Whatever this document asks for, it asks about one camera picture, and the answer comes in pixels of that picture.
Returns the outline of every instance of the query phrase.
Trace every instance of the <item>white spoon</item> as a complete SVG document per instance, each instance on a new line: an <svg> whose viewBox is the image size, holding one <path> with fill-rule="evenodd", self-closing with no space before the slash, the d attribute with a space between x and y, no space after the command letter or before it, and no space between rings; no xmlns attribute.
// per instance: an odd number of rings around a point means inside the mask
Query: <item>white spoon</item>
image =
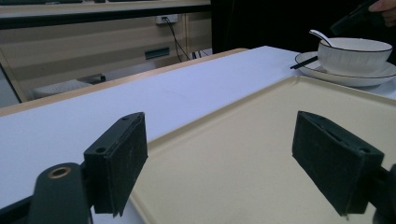
<svg viewBox="0 0 396 224"><path fill-rule="evenodd" d="M317 30L310 30L309 34L315 35L315 36L319 37L320 39L326 41L327 44L330 45L331 47L335 47L334 43L323 33L319 32Z"/></svg>

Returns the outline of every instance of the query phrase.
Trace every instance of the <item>chopsticks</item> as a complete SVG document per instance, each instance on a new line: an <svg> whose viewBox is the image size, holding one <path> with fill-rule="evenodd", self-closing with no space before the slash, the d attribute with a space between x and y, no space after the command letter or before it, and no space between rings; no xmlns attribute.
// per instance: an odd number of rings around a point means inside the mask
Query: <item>chopsticks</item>
<svg viewBox="0 0 396 224"><path fill-rule="evenodd" d="M318 59L318 56L312 57L312 58L307 59L307 60L305 60L303 62L295 64L290 69L297 69L297 68L303 67L303 66L305 66L305 65L307 65L309 63L312 63L312 62L316 61L317 59Z"/></svg>

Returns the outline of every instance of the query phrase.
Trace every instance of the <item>saucer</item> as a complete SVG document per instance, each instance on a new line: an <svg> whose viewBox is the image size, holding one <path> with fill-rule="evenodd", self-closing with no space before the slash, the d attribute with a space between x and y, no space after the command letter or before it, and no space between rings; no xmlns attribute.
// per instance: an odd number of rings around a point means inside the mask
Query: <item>saucer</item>
<svg viewBox="0 0 396 224"><path fill-rule="evenodd" d="M300 53L295 57L297 63L317 56L316 51ZM396 76L396 66L391 63L385 63L384 66L374 73L375 77L343 76L330 74L322 68L319 61L309 63L299 68L306 76L329 81L332 83L348 87L366 87L375 86L387 82Z"/></svg>

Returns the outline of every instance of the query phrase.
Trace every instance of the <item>wall outlet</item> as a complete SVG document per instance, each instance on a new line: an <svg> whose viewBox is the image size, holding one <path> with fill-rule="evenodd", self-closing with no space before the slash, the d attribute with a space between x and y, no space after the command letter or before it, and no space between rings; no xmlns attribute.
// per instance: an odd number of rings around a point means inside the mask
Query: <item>wall outlet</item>
<svg viewBox="0 0 396 224"><path fill-rule="evenodd" d="M162 15L162 16L156 16L155 17L155 23L156 24L164 24L164 23L166 23L166 20L164 18L168 18L168 20L170 22L177 22L177 20L178 20L177 14Z"/></svg>

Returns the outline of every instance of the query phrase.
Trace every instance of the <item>person's hand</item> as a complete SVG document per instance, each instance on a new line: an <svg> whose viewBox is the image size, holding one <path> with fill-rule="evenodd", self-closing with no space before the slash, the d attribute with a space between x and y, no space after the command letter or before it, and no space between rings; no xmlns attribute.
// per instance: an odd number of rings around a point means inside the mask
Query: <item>person's hand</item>
<svg viewBox="0 0 396 224"><path fill-rule="evenodd" d="M386 26L396 25L396 0L378 0L369 6L369 11L382 12Z"/></svg>

